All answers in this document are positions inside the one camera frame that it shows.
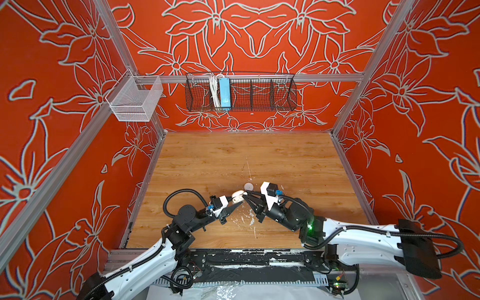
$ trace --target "wood grain surface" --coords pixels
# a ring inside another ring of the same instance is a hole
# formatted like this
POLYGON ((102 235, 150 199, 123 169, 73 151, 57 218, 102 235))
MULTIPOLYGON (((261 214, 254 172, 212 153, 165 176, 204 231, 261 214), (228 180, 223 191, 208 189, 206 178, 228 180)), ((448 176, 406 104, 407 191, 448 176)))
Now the wood grain surface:
MULTIPOLYGON (((231 195, 251 182, 256 191, 264 181, 276 183, 291 197, 299 197, 318 216, 367 224, 327 133, 168 133, 134 223, 129 248, 149 248, 171 219, 163 201, 178 189, 210 195, 231 195)), ((173 214, 185 204, 202 208, 191 193, 170 200, 173 214)), ((193 233, 191 248, 301 248, 298 232, 265 218, 259 223, 247 203, 207 231, 193 233)))

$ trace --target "robotic arm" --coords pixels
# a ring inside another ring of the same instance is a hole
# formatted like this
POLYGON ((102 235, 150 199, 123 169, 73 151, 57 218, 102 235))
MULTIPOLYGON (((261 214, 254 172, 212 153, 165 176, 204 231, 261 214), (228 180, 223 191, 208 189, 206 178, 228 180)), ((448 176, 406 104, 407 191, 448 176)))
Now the robotic arm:
POLYGON ((190 257, 188 248, 195 240, 192 232, 201 228, 206 231, 205 226, 216 220, 225 224, 242 201, 250 205, 260 223, 267 216, 293 232, 299 230, 303 247, 314 251, 325 248, 324 264, 330 269, 355 266, 355 284, 348 290, 331 286, 333 294, 349 294, 355 289, 360 272, 358 264, 397 266, 414 275, 438 279, 442 276, 438 260, 463 251, 459 239, 427 233, 408 220, 399 220, 398 225, 367 226, 315 216, 304 201, 284 195, 276 184, 269 182, 262 184, 260 192, 237 191, 232 197, 211 196, 210 204, 197 191, 182 189, 173 192, 164 202, 164 212, 173 221, 162 229, 162 239, 118 270, 104 277, 93 274, 85 281, 77 300, 130 300, 160 277, 169 281, 172 289, 190 288, 196 276, 185 265, 190 257), (194 193, 205 208, 197 211, 188 204, 177 215, 169 213, 168 201, 181 192, 194 193), (432 238, 454 241, 457 247, 436 254, 432 238), (174 278, 182 270, 188 275, 187 283, 174 278), (171 277, 165 275, 172 271, 171 277))

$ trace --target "red wall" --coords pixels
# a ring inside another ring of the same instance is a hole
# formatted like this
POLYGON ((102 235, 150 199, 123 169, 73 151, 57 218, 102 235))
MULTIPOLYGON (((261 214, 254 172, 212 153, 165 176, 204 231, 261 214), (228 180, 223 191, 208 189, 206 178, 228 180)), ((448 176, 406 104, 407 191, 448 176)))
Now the red wall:
MULTIPOLYGON (((109 0, 142 74, 362 72, 397 1, 109 0)), ((157 114, 171 131, 329 130, 354 83, 298 85, 293 112, 197 113, 167 84, 157 114)))
POLYGON ((442 279, 418 279, 428 299, 480 297, 479 16, 477 1, 418 1, 339 137, 380 223, 465 243, 442 279))
MULTIPOLYGON (((0 233, 125 71, 91 0, 0 10, 0 233)), ((158 136, 112 115, 0 275, 0 298, 74 299, 119 246, 158 136)))

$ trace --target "white metal basket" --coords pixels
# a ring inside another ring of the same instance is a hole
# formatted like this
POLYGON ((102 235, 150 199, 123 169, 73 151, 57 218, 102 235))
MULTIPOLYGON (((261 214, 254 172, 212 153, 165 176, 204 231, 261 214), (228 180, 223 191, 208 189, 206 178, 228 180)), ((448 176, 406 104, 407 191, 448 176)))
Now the white metal basket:
POLYGON ((107 95, 107 102, 119 121, 148 122, 162 96, 163 86, 158 76, 153 84, 136 83, 142 76, 133 76, 127 70, 107 95))

